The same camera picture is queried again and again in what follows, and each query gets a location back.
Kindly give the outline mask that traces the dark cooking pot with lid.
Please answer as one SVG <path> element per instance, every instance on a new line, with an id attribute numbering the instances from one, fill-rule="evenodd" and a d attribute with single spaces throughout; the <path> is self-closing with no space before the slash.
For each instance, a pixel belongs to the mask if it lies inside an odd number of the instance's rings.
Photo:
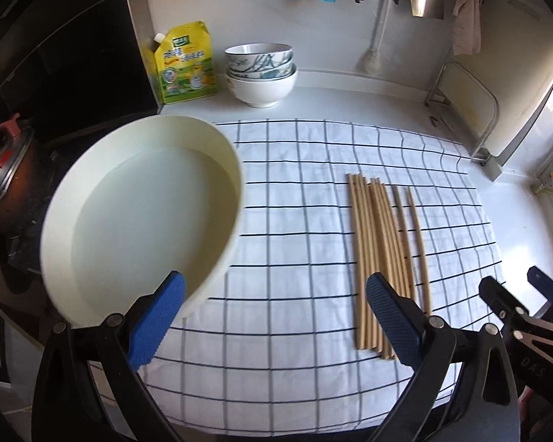
<path id="1" fill-rule="evenodd" d="M 0 232 L 14 235 L 32 220 L 34 131 L 18 123 L 19 113 L 0 123 Z"/>

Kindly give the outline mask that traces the hanging pink towel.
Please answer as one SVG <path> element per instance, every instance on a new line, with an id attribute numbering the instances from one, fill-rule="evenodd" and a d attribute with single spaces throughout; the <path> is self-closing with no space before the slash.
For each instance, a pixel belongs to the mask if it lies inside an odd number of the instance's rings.
<path id="1" fill-rule="evenodd" d="M 452 9 L 452 53 L 470 56 L 480 53 L 480 0 L 455 0 Z"/>

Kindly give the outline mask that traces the yellow detergent refill pouch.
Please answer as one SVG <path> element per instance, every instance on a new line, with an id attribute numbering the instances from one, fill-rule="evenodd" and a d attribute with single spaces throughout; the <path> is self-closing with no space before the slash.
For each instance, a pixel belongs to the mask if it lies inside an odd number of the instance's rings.
<path id="1" fill-rule="evenodd" d="M 174 27 L 154 37 L 161 96 L 165 104 L 191 101 L 219 91 L 212 62 L 212 39 L 202 21 Z"/>

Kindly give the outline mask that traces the blue patterned bowl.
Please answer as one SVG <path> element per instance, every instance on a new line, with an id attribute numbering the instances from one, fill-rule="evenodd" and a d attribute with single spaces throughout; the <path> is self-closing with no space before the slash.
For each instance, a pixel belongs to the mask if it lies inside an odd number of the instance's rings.
<path id="1" fill-rule="evenodd" d="M 272 80 L 289 76 L 292 47 L 282 43 L 248 43 L 227 48 L 227 71 L 235 78 Z"/>

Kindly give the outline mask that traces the white wall pipe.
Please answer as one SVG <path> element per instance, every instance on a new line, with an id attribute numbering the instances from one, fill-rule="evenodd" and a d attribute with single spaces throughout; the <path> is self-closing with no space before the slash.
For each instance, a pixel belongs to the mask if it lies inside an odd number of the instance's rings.
<path id="1" fill-rule="evenodd" d="M 378 0 L 378 8 L 375 12 L 375 25 L 373 25 L 371 43 L 362 55 L 362 70 L 366 74 L 376 76 L 382 70 L 382 40 L 386 33 L 389 12 L 393 0 Z"/>

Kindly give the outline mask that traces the metal folding rack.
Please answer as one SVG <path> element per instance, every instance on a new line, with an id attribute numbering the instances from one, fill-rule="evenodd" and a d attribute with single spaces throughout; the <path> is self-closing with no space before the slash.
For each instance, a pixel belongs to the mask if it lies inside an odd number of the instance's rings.
<path id="1" fill-rule="evenodd" d="M 474 162 L 487 163 L 487 139 L 500 118 L 500 104 L 478 77 L 458 61 L 445 61 L 424 105 L 445 124 Z"/>

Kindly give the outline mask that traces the large white ceramic bowl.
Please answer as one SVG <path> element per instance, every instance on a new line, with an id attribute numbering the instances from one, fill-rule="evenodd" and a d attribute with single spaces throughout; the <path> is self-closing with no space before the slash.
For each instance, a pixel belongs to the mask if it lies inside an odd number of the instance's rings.
<path id="1" fill-rule="evenodd" d="M 244 79 L 226 72 L 226 86 L 234 98 L 251 108 L 268 109 L 292 93 L 298 78 L 296 64 L 287 76 L 276 79 Z"/>

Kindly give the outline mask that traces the white oval plastic basin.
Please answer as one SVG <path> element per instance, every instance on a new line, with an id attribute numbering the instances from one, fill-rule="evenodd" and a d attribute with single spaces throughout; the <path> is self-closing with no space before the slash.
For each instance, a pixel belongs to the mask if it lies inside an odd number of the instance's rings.
<path id="1" fill-rule="evenodd" d="M 172 271 L 185 278 L 179 317 L 219 289 L 244 210 L 243 165 L 211 123 L 152 116 L 86 150 L 49 203 L 41 273 L 71 324 L 101 323 L 154 292 Z"/>

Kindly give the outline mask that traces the white checked cloth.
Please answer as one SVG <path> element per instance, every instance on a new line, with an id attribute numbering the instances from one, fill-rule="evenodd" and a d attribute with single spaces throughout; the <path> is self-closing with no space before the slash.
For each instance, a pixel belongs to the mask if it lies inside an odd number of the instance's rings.
<path id="1" fill-rule="evenodd" d="M 500 251 L 469 180 L 466 150 L 434 136 L 316 120 L 222 122 L 246 174 L 233 265 L 199 310 L 174 323 L 143 380 L 172 423 L 281 436 L 362 429 L 385 418 L 410 369 L 355 348 L 348 173 L 399 188 L 415 263 L 414 197 L 434 312 L 488 321 L 477 285 Z"/>

